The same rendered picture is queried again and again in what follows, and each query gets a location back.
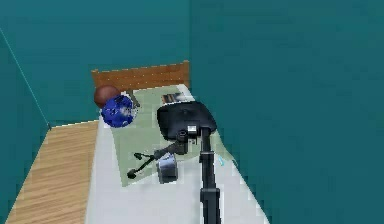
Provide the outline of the wooden bed with white sheet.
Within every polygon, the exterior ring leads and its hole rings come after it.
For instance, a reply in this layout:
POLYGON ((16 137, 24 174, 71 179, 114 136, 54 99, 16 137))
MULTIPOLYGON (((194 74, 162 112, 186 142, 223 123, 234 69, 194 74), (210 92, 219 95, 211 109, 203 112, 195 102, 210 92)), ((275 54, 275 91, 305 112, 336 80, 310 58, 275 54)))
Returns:
MULTIPOLYGON (((110 71, 93 69, 91 75, 97 87, 113 85, 124 95, 171 85, 184 85, 190 93, 187 60, 110 71)), ((104 121, 98 123, 84 224, 203 224, 197 176, 176 184, 150 183, 148 176, 141 180, 144 183, 120 185, 111 128, 104 121)))

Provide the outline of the blue and white ball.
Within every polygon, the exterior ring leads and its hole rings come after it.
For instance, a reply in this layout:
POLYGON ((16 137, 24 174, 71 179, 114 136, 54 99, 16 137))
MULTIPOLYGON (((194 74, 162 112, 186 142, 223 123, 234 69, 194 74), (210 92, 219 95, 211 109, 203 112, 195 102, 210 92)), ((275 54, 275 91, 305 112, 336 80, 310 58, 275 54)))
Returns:
POLYGON ((126 95, 110 98, 101 110, 103 121, 113 128, 123 128, 133 122, 137 109, 126 95))

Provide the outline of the grey box-shaped clock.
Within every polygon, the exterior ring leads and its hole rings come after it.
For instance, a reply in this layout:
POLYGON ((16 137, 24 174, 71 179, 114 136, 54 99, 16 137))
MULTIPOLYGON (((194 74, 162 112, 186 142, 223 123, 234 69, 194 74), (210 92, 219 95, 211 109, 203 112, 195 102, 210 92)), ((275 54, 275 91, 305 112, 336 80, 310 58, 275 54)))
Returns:
POLYGON ((161 184, 171 183, 178 179, 177 161, 173 154, 166 153, 158 160, 157 173, 161 184))

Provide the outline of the pale green blanket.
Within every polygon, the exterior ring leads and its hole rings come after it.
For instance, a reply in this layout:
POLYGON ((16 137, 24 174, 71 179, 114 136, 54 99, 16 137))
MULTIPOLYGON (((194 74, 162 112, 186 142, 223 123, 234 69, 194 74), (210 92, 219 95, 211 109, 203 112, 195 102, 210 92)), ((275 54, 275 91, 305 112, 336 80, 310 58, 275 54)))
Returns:
MULTIPOLYGON (((173 143, 172 141, 165 140, 160 133, 156 111, 164 105, 161 97, 166 94, 183 93, 187 98, 186 101, 194 100, 193 97, 189 96, 190 93, 187 90, 184 85, 171 85, 134 91, 134 96, 140 103, 135 119, 126 127, 111 128, 119 168, 119 181, 122 187, 127 187, 134 183, 144 183, 146 180, 141 180, 147 179, 148 176, 150 183, 159 184, 155 162, 139 171, 135 179, 129 179, 127 172, 133 168, 140 167, 145 161, 145 159, 144 161, 135 159, 133 156, 135 152, 153 154, 155 150, 165 148, 173 143)), ((218 130, 210 138, 212 149, 216 154, 214 165, 223 168, 229 165, 230 162, 236 163, 234 157, 225 148, 218 130), (224 166, 220 165, 219 156, 223 158, 224 166)), ((197 176, 198 181, 201 181, 201 164, 199 163, 200 139, 195 142, 189 142, 186 155, 175 155, 178 179, 170 184, 184 183, 185 178, 190 176, 195 178, 197 176)))

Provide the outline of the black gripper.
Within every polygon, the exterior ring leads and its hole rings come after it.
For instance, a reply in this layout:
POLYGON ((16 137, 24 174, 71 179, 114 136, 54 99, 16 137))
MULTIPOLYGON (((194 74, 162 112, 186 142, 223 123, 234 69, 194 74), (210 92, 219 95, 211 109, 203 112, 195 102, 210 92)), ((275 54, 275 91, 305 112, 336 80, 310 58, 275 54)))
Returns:
POLYGON ((149 158, 146 162, 144 162, 139 168, 131 169, 127 172, 127 177, 129 179, 135 179, 136 173, 143 170, 146 166, 151 164, 155 159, 159 160, 165 154, 177 154, 177 155, 185 155, 188 153, 188 135, 187 132, 182 130, 179 131, 176 135, 176 141, 169 146, 155 150, 154 155, 147 155, 143 153, 134 153, 134 157, 138 160, 142 160, 144 157, 149 158))

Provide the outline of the brown ball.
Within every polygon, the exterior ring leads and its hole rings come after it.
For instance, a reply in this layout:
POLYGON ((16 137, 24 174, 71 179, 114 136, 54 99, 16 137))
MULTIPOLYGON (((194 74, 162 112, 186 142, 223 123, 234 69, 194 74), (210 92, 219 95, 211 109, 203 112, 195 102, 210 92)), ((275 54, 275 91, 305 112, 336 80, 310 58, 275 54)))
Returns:
POLYGON ((117 95, 120 91, 112 85, 102 85, 95 89, 94 92, 94 103, 97 107, 103 108, 106 102, 117 95))

